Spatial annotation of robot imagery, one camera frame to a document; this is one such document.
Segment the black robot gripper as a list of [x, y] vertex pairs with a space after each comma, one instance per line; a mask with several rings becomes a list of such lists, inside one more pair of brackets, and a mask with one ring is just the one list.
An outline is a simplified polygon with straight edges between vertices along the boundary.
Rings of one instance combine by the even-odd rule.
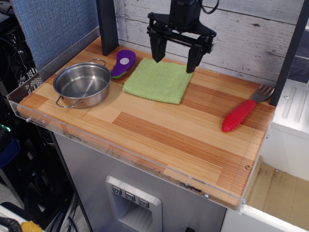
[[186, 72], [193, 73], [202, 57], [211, 51], [216, 36], [216, 32], [200, 22], [200, 14], [212, 14], [215, 10], [216, 7], [206, 11], [201, 0], [172, 0], [169, 14], [149, 13], [147, 33], [153, 59], [158, 63], [164, 58], [167, 41], [188, 46]]

